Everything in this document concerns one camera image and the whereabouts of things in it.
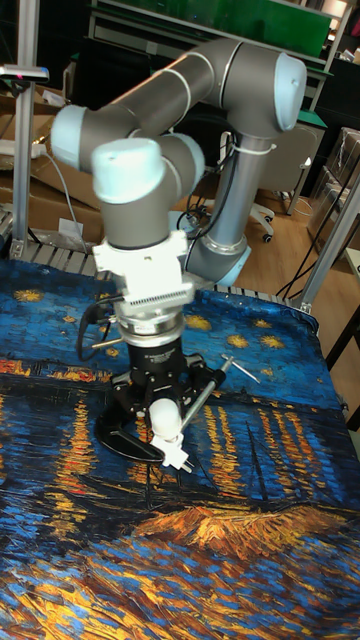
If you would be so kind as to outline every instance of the blue fabric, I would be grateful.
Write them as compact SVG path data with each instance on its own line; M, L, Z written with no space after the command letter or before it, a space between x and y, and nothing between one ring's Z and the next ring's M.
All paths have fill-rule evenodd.
M74 344L111 285L14 262L0 282L1 639L359 637L360 467L313 318L198 293L184 352L261 385L231 368L177 475L94 438L126 347L84 367Z

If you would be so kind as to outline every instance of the aluminum pole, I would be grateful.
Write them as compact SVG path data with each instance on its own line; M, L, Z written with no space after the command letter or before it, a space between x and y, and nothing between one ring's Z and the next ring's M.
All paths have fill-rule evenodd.
M18 59L19 67L35 67L38 46L40 0L20 0ZM10 255L20 258L26 249L31 143L34 113L34 83L16 101L13 241Z
M351 227L360 212L360 175L345 202L342 212L324 245L302 294L296 298L294 306L310 313L311 306L336 256L341 250Z

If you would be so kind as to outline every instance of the cable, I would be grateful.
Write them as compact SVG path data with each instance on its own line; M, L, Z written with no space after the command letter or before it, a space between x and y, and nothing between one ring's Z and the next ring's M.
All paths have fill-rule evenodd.
M305 213L305 211L300 211L300 209L295 209L294 211L297 211L297 213L301 213L302 216L311 216L312 215L312 206L310 204L310 202L308 202L307 200L305 200L305 198L298 198L298 200L300 200L300 202L305 202L305 204L307 204L307 206L311 209L311 213Z
M306 252L305 258L303 259L303 261L302 261L302 263L301 263L300 267L298 268L298 270L297 270L297 272L296 272L295 276L293 277L293 279L292 279L292 280L290 280L290 282L288 282L288 283L287 283L287 284L285 284L281 289L279 289L279 291L275 294L276 296L280 295L280 293L282 293L282 292L286 289L286 291L285 291L285 293L284 293L284 295L283 295L283 299L284 299L284 298L286 298L286 296L288 295L288 293L289 293L290 289L292 288L293 284L294 284L297 280L299 280L299 278L302 278L302 276L303 276L303 275L305 275L305 273L307 273L307 272L309 271L309 269L308 269L305 273L301 273L301 269L302 269L302 268L303 268L303 266L305 265L305 262L306 262L306 260L308 259L308 257L310 256L311 251L312 251L312 250L313 250L313 248L315 247L315 244L316 244L317 239L319 238L319 236L320 236L320 234L321 234L321 232L322 232L323 228L325 227L325 225L327 224L328 220L330 219L330 217L331 217L331 215L332 215L332 212L334 211L334 209L335 209L335 207L336 207L337 203L339 202L339 200L340 200L340 198L342 197L342 195L343 195L343 193L344 193L345 189L347 188L347 185L349 184L349 182L350 182L350 180L351 180L351 178L352 178L352 175L353 175L354 171L356 170L357 165L359 164L359 161L360 161L360 156L357 158L357 160L356 160L356 162L355 162L355 164L354 164L354 166L353 166L352 170L350 171L350 173L349 173L349 175L348 175L348 177L347 177L347 179L346 179L346 182L345 182L344 186L341 188L340 192L338 193L337 197L335 198L334 202L332 203L331 207L329 208L329 210L328 210L328 212L327 212L326 216L324 217L324 219L323 219L322 223L320 224L320 226L319 226L319 228L318 228L318 230L317 230L317 232L316 232L316 234L315 234L315 236L314 236L314 238L313 238L313 241L312 241L312 243L311 243L311 245L310 245L310 247L309 247L308 251Z
M344 242L343 246L341 247L340 251L338 252L338 254L337 254L337 256L336 256L336 258L335 258L334 262L332 263L331 267L333 267L333 266L334 266L334 264L335 264L338 260L340 260L340 258L341 258L341 256L342 256L342 254L344 253L344 251L345 251L346 247L350 244L350 242L352 241L353 237L355 236L355 234L356 234L356 232L358 231L358 229L359 229L359 228L360 228L360 218L359 218L359 220L357 221L357 223L356 223L356 225L355 225L354 229L350 232L349 237L345 240L345 242ZM315 262L311 265L311 267L309 267L308 269L306 269L306 271L304 271L304 273L302 273L302 274L301 274L301 277L302 277L302 276L305 276L305 275L308 273L308 271L311 271L311 269L313 269L313 268L314 268L314 266L316 265L316 263L317 263L317 260L315 260ZM291 296L289 296L289 300L293 300L293 298L296 298L296 297L297 297L297 296L299 296L299 295L300 295L300 293L302 293L302 292L303 292L303 289L300 289L300 291L297 291L296 293L293 293Z
M30 229L30 227L28 227L28 234L29 236L34 240L34 242L36 242L36 244L41 244L39 238L35 235L35 233L33 232L32 229Z
M14 119L14 114L12 116L10 116L9 120L5 124L4 128L2 129L2 131L0 132L0 140L5 135L5 133L7 132L8 128L10 127L10 125L11 125L11 123L13 121L13 119Z
M83 249L84 249L84 253L87 255L88 251L87 251L87 248L86 248L86 244L85 244L85 242L84 242L84 238L83 238L83 237L82 237L82 235L81 235L81 231L80 231L79 223L78 223L78 221L77 221L77 219L76 219L76 216L75 216L74 210L73 210L72 205L71 205L70 195L69 195L69 190L68 190L68 188L67 188L67 184L66 184L66 182L65 182L65 180L64 180L64 176L63 176L63 174L61 173L61 171L60 171L60 169L59 169L58 165L56 164L56 162L55 162L55 160L54 160L54 158L52 158L52 157L51 157L51 155L50 155L49 153L44 153L44 155L45 155L49 160L51 160L51 162L53 163L53 165L54 165L54 167L55 167L56 171L57 171L57 172L58 172L58 174L59 174L59 178L60 178L60 180L61 180L61 182L62 182L62 185L63 185L63 187L64 187L65 196L66 196L66 200L67 200L67 203L68 203L68 206L69 206L69 210L70 210L70 213L71 213L71 215L72 215L72 219L73 219L74 224L75 224L76 232L77 232L77 234L78 234L78 236L79 236L79 239L80 239L80 241L81 241L82 247L83 247Z
M214 124L219 124L219 125L223 125L225 129L227 129L228 131L231 131L231 133L234 135L235 138L235 144L236 146L239 143L239 132L237 131L237 129L235 129L235 127L226 120L226 118L223 118L223 116L218 116L215 114L191 114L186 116L186 118L184 118L184 120L182 121L182 124L187 124L188 122L199 122L199 121L203 121L203 122L212 122Z
M3 32L2 32L2 29L0 29L0 36L1 36L1 39L2 39L2 41L3 41L3 43L4 43L4 45L5 45L5 49L6 49L6 51L7 51L7 54L8 54L8 56L9 56L9 58L10 58L10 60L11 60L12 64L14 64L14 57L13 57L13 55L12 55L11 51L10 51L10 48L9 48L8 43L6 42L5 36L4 36Z
M124 300L124 296L122 295L108 296L106 298L102 298L101 300L97 300L96 302L93 302L93 304L91 304L89 307L87 307L87 309L85 309L82 315L82 318L80 320L80 327L79 327L78 337L76 340L76 352L81 362L87 362L88 360L91 360L91 358L93 358L94 355L96 355L96 351L93 351L93 350L88 356L84 356L84 353L83 353L84 336L88 326L90 324L96 324L96 325L106 324L107 326L106 326L104 335L101 339L101 342L105 342L111 326L111 323L107 318L107 313L110 313L110 309L103 310L101 309L101 307L104 305L108 305L109 303L121 302L122 300Z

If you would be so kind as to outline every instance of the green panel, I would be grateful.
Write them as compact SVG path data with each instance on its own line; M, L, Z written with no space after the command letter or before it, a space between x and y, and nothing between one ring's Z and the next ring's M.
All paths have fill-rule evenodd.
M301 109L298 117L298 122L302 122L304 124L312 124L315 127L319 127L320 129L327 129L327 125L323 120L321 120L320 116L318 116L315 111L308 111L307 109Z
M330 18L271 0L128 0L126 4L318 57Z

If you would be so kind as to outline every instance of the metal rod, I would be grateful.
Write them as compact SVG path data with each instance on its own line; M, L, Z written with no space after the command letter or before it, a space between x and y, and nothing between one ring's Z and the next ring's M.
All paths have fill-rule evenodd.
M95 342L91 345L92 349L104 349L105 347L112 347L114 344L124 342L124 338L114 338L114 340L105 340L105 342Z
M233 363L233 360L234 360L234 358L231 357L226 362L224 362L222 367L220 367L221 371L226 373L227 370L230 369L230 367L231 367L231 365ZM181 427L182 431L184 431L185 427L187 427L189 422L191 422L191 420L200 411L201 407L205 404L206 400L212 394L212 392L214 391L215 387L216 387L216 382L214 380L211 380L211 382L209 382L209 384L205 387L204 391L202 391L200 393L199 397L195 400L194 404L191 406L191 408L189 409L189 411L187 412L187 414L186 414L186 416L185 416L185 418L183 420L182 427Z
M302 294L295 299L294 306L310 312L314 298L316 297L341 247L343 246L347 235L351 230L351 226L359 212L360 174L356 178L355 184L348 195L343 210L339 214L337 222L320 253Z
M20 67L34 67L37 58L40 0L21 0L19 11L18 59ZM26 248L34 83L16 100L13 243L11 256L20 258Z
M224 358L225 360L229 360L229 356L226 356L224 353L221 356L222 358ZM239 369L240 371L242 371L242 373L245 373L246 376L248 376L249 378L251 378L252 380L255 380L255 382L257 382L258 384L261 384L259 378L256 378L255 376L253 376L252 373L250 373L250 371L248 371L247 369L244 369L244 367L242 367L238 362L236 362L235 360L233 361L233 365L234 367L236 367L237 369Z

